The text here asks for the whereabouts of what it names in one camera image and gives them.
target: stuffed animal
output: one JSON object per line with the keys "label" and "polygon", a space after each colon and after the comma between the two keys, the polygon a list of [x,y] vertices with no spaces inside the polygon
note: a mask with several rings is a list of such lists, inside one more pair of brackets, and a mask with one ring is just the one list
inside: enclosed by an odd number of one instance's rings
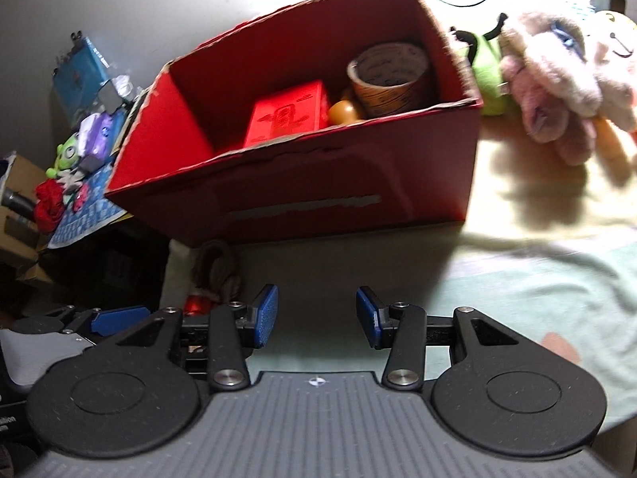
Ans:
{"label": "stuffed animal", "polygon": [[520,105],[529,136],[538,143],[554,141],[557,154],[567,165],[581,165],[588,160],[597,136],[590,119],[572,113],[563,100],[549,94],[531,76],[521,58],[505,55],[500,67],[511,96]]}
{"label": "stuffed animal", "polygon": [[79,159],[78,134],[74,133],[64,144],[57,146],[57,158],[53,167],[47,169],[47,178],[56,178],[59,172],[71,169]]}
{"label": "stuffed animal", "polygon": [[582,165],[595,150],[597,131],[590,118],[571,113],[565,133],[555,140],[555,150],[566,165]]}
{"label": "stuffed animal", "polygon": [[588,20],[588,29],[587,40],[596,51],[596,79],[604,97],[600,114],[631,132],[637,128],[637,25],[623,14],[605,10]]}
{"label": "stuffed animal", "polygon": [[467,59],[482,95],[482,114],[485,116],[497,116],[506,111],[507,100],[500,92],[502,75],[498,67],[502,57],[498,35],[506,19],[506,14],[500,14],[496,28],[483,35],[451,29],[458,41],[468,45]]}
{"label": "stuffed animal", "polygon": [[587,65],[579,20],[553,10],[532,10],[510,18],[502,37],[524,59],[533,78],[575,113],[595,116],[602,94]]}
{"label": "stuffed animal", "polygon": [[[502,27],[502,40],[521,57],[505,60],[502,70],[513,83],[525,128],[537,141],[553,139],[569,165],[584,163],[594,151],[597,134],[591,118],[604,116],[628,132],[637,126],[637,60],[632,59],[631,42],[637,45],[637,35],[617,27],[617,16],[601,14],[585,23],[565,10],[536,9],[506,20]],[[555,103],[550,106],[538,85],[572,112],[566,114],[564,134],[558,134],[557,127],[565,123],[564,112],[558,113]]]}
{"label": "stuffed animal", "polygon": [[505,55],[500,68],[502,78],[508,82],[509,93],[522,109],[522,122],[529,136],[539,143],[560,138],[569,120],[564,102],[549,94],[533,78],[520,57]]}

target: purple package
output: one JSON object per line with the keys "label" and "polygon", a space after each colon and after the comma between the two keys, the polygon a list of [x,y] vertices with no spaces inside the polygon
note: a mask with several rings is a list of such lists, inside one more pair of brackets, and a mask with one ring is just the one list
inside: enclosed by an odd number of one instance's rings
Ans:
{"label": "purple package", "polygon": [[100,114],[86,135],[85,143],[80,140],[80,144],[84,145],[84,149],[81,149],[84,152],[80,153],[80,169],[91,173],[103,166],[110,156],[114,136],[117,135],[113,128],[113,117],[107,113]]}

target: red object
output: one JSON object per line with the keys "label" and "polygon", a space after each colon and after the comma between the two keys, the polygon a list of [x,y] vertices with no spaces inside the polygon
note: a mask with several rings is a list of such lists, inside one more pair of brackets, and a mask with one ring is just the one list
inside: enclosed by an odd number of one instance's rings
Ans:
{"label": "red object", "polygon": [[184,316],[208,314],[212,308],[212,300],[207,296],[189,294],[184,304]]}
{"label": "red object", "polygon": [[321,81],[308,82],[257,101],[244,147],[329,125],[329,100]]}
{"label": "red object", "polygon": [[36,220],[37,229],[43,234],[55,231],[64,214],[62,200],[62,186],[55,180],[46,180],[36,187],[38,199],[33,209],[33,217]]}
{"label": "red object", "polygon": [[[463,220],[479,135],[470,71],[422,0],[310,0],[209,41],[158,75],[107,197],[196,247]],[[439,107],[244,148],[254,103],[304,81],[329,95],[370,46],[428,53]]]}
{"label": "red object", "polygon": [[83,183],[73,199],[73,211],[77,214],[88,199],[88,183]]}

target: green stuffed toy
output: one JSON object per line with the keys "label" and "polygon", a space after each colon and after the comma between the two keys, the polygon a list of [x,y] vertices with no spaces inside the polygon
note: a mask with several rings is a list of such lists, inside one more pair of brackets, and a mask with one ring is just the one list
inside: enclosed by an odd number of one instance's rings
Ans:
{"label": "green stuffed toy", "polygon": [[498,35],[506,19],[506,14],[500,14],[498,26],[484,35],[451,29],[458,41],[469,45],[467,59],[473,69],[480,95],[482,95],[484,102],[482,114],[485,116],[497,116],[506,111],[507,99],[501,93],[504,80],[500,71],[502,54],[498,44]]}
{"label": "green stuffed toy", "polygon": [[78,149],[79,133],[71,135],[64,143],[57,146],[57,158],[53,167],[47,169],[47,178],[56,178],[62,170],[71,169],[80,159]]}

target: table surface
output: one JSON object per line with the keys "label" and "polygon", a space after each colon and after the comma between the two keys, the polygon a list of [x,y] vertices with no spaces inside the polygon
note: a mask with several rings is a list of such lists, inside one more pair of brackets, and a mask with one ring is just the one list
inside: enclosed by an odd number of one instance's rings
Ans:
{"label": "table surface", "polygon": [[[520,1],[432,6],[446,25],[486,31]],[[482,120],[464,224],[238,247],[242,298],[269,282],[280,292],[270,343],[248,360],[253,378],[260,370],[380,372],[387,351],[367,346],[354,313],[356,289],[370,285],[387,302],[433,315],[474,306],[558,351],[604,386],[606,427],[622,422],[637,413],[636,171],[625,132],[604,133],[585,166],[566,167],[511,109]],[[172,246],[163,306],[183,305],[193,257]],[[443,348],[428,349],[428,377],[448,365]]]}

